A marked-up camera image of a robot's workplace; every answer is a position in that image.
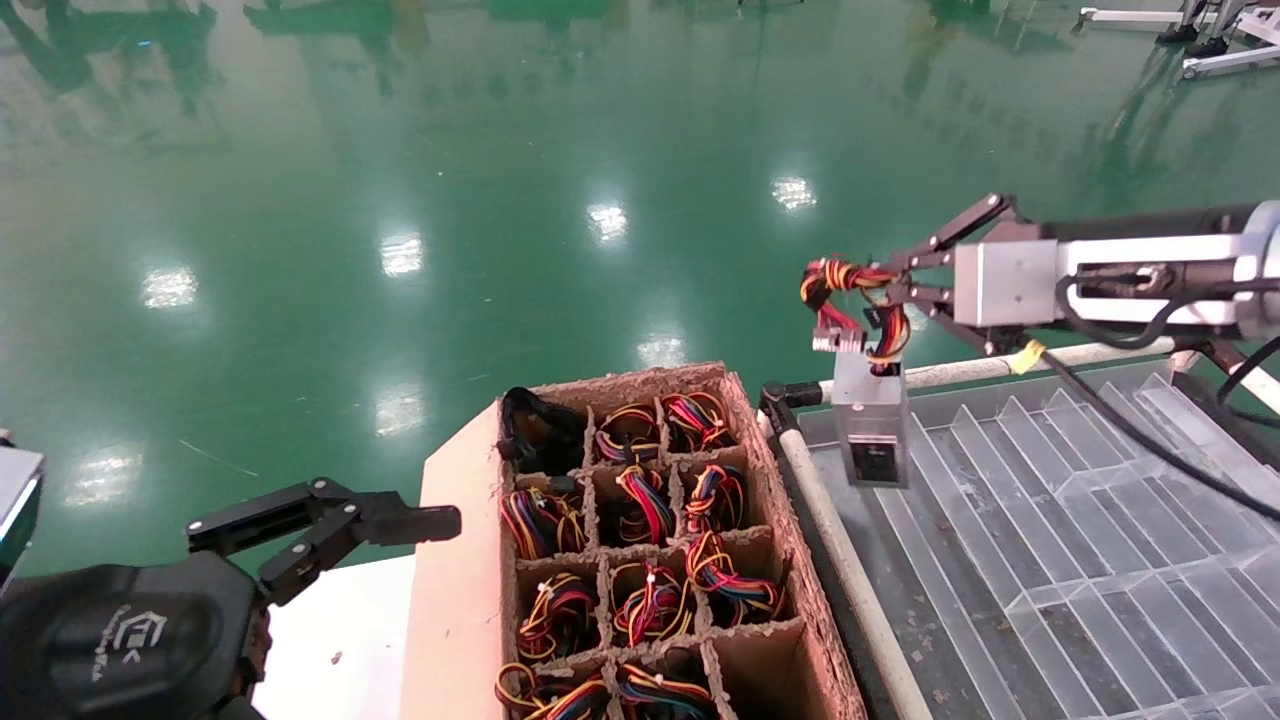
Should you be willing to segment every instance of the white pipe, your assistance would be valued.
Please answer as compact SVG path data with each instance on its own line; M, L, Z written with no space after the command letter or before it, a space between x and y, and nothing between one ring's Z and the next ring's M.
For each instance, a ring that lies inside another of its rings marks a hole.
M1147 347L1142 347L1139 350L1116 350L1115 347L1102 345L1101 342L1073 345L1070 347L1057 347L1050 350L1050 352L1053 354L1053 357L1057 357L1066 365L1091 365L1094 363L1108 363L1112 360L1126 360L1130 357L1164 355L1172 351L1174 340L1169 337L1157 338L1156 342L1152 342ZM1006 378L1015 374L1012 366L1010 365L1014 357L1016 357L1016 354L1000 355L996 357L978 357L977 360L961 360L959 363L943 363L941 365L925 365L923 368L908 368L906 387L938 387L973 380L988 380L992 378ZM1050 366L1041 360L1028 372L1036 373L1048 369ZM823 405L831 402L831 388L836 384L836 380L822 380L818 384L822 386ZM769 419L764 416L763 411L756 411L755 424L760 427L760 432L764 433L765 438L773 437L773 427L769 424Z
M858 551L854 550L854 543L840 521L840 514L832 505L822 478L818 477L818 468L813 464L813 455L809 454L804 436L800 430L791 429L782 433L778 443L786 454L787 462L791 464L796 486L804 496L805 505L809 506L822 544L831 553L832 564L840 575L840 587L845 591L854 616L858 618L858 625L867 638L867 647L884 680L884 689L888 692L890 702L893 703L893 710L900 720L929 720L932 717L929 705L924 701L915 676L911 675L911 666L908 665L906 656L897 644L893 626L890 625L884 609L876 597L876 588L872 587Z

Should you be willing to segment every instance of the white table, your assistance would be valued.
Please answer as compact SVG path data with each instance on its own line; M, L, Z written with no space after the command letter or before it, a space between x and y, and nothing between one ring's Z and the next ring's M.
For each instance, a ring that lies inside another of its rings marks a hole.
M413 556L340 568L271 609L266 720L397 720Z

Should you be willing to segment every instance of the yellow tape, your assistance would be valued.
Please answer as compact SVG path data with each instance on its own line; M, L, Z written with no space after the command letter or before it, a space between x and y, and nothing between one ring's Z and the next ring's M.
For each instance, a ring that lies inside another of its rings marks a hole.
M1027 347L1024 347L1018 355L1014 355L1014 357L1009 361L1009 369L1012 370L1015 375L1021 375L1027 370L1034 368L1036 363L1039 363L1039 356L1044 355L1046 350L1048 348L1044 347L1044 343L1038 340L1028 342Z

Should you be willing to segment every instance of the black cable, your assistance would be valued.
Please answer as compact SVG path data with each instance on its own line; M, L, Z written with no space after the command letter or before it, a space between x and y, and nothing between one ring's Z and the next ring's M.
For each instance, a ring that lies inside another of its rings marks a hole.
M502 398L498 452L521 473L563 475L582 465L586 416L513 387Z
M1169 316L1175 311L1190 305L1192 302L1221 292L1220 290L1216 290L1215 286L1208 286L1176 295L1170 299L1158 313L1156 313L1156 316L1151 319L1151 323L1147 324L1147 328L1142 331L1140 334L1121 338L1103 331L1092 322L1085 320L1079 315L1079 313L1075 311L1075 307L1071 307L1071 299L1068 296L1068 291L1071 290L1071 286L1097 279L1115 278L1098 275L1066 275L1065 278L1057 281L1057 284L1053 287L1053 297L1057 300L1057 306L1062 310L1062 315L1066 316L1066 322L1070 323L1076 332L1084 334L1094 342L1101 342L1102 345L1115 347L1116 350L1139 350L1147 347L1148 345L1156 342L1156 340L1165 332L1165 324L1169 322Z
M1071 286L1089 281L1116 281L1132 277L1132 273L1116 277L1066 275L1065 278L1057 281L1057 284L1053 286L1053 299L1057 301L1059 309L1062 310L1062 315L1066 318L1066 322L1071 324L1071 328L1089 340L1101 342L1107 347L1115 347L1116 350L1140 350L1156 342L1156 340L1164 334L1165 324L1169 322L1170 315L1193 302L1198 302L1215 295L1231 292L1280 291L1280 281L1272 278L1211 283L1201 288L1189 290L1171 297L1169 302L1166 302L1165 306L1156 313L1156 316L1151 319L1151 323L1147 324L1146 329L1143 329L1140 334L1129 338L1115 337L1097 324L1082 318L1079 313L1075 311L1075 307L1071 307L1071 299L1068 296L1068 291Z
M1176 454L1166 448L1164 445L1151 438L1129 421L1128 418L1120 414L1119 410L1112 407L1102 396L1097 393L1092 387L1084 383L1070 368L1068 368L1061 360L1053 357L1052 352L1046 352L1041 356L1044 364L1057 373L1062 382L1065 382L1071 389L1082 395L1084 400L1098 411L1108 423L1120 429L1124 434L1129 436L1134 442L1140 445L1147 452L1151 452L1156 457L1164 460L1165 462L1172 465L1180 470L1188 478L1201 483L1202 486L1212 489L1213 492L1226 496L1235 502L1253 510L1258 515L1267 518L1268 520L1280 521L1280 510L1271 507L1270 505L1257 500L1256 497L1240 491L1236 487L1229 486L1222 480L1210 475L1204 470L1192 465L1190 462L1183 460Z
M1217 388L1217 395L1213 397L1213 400L1222 410L1226 410L1229 414L1242 420L1248 420L1249 423L1257 423L1267 428L1280 429L1280 420L1275 418L1267 418L1266 415L1258 415L1257 413L1247 413L1244 410L1236 410L1235 407L1231 407L1226 402L1228 396L1230 396L1231 392L1236 387L1239 387L1240 380L1243 380L1245 375L1252 373L1254 368L1261 365L1263 360L1275 355L1276 350L1280 350L1280 336L1271 338L1270 341L1267 341L1266 345L1257 348L1253 352L1253 355L1245 357L1244 363L1240 363L1240 366L1233 370L1231 374L1226 377L1226 382L1222 383L1222 387Z

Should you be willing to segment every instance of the wire connector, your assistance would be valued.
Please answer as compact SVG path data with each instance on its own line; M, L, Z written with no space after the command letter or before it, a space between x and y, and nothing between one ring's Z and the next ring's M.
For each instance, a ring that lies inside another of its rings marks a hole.
M867 333L861 328L817 325L813 329L813 348L817 352L861 352Z

